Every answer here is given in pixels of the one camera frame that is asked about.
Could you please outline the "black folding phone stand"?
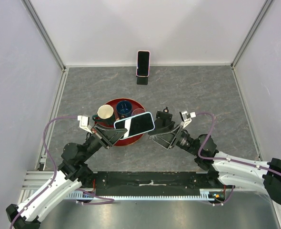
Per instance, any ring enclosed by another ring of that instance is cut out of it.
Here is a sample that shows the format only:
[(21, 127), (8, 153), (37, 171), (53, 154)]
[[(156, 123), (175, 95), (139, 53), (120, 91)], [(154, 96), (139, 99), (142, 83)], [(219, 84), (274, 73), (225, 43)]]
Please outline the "black folding phone stand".
[(148, 77), (137, 76), (137, 84), (138, 85), (147, 85), (148, 84)]

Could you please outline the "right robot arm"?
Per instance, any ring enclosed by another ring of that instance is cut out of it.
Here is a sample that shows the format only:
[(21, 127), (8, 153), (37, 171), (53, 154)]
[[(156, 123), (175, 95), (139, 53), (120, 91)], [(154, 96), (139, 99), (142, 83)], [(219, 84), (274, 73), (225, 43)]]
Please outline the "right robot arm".
[(177, 146), (194, 155), (196, 164), (208, 172), (206, 182), (210, 187), (224, 185), (255, 190), (281, 205), (280, 159), (266, 162), (231, 156), (218, 151), (210, 136), (202, 134), (194, 139), (182, 125), (153, 130), (149, 136), (165, 149)]

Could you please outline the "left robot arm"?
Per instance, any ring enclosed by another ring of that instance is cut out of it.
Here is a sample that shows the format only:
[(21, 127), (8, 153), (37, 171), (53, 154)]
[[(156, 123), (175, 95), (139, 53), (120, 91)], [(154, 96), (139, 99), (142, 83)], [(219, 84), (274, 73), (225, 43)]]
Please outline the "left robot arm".
[(89, 187), (94, 173), (85, 163), (99, 149), (112, 147), (128, 131), (125, 127), (115, 129), (96, 125), (80, 125), (87, 131), (84, 144), (66, 144), (62, 163), (54, 168), (52, 177), (33, 195), (18, 205), (6, 208), (11, 229), (38, 229), (47, 215), (68, 194), (80, 187)]

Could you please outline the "phone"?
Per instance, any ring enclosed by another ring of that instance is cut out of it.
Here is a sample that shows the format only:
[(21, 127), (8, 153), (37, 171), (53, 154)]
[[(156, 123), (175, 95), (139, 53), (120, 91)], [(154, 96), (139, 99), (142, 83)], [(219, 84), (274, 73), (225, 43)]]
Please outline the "phone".
[(137, 69), (138, 77), (148, 77), (150, 72), (150, 52), (139, 50), (137, 52)]
[(150, 132), (155, 129), (154, 120), (150, 112), (144, 112), (131, 117), (127, 117), (114, 123), (115, 129), (125, 128), (127, 132), (121, 138), (128, 139), (137, 135)]

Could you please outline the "black round-base phone holder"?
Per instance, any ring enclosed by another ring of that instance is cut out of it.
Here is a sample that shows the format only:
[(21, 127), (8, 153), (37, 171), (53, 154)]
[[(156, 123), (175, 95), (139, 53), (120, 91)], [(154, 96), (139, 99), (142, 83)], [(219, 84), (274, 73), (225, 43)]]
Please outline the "black round-base phone holder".
[(169, 113), (168, 107), (165, 107), (163, 111), (157, 111), (156, 121), (163, 121), (163, 124), (172, 121), (172, 114)]

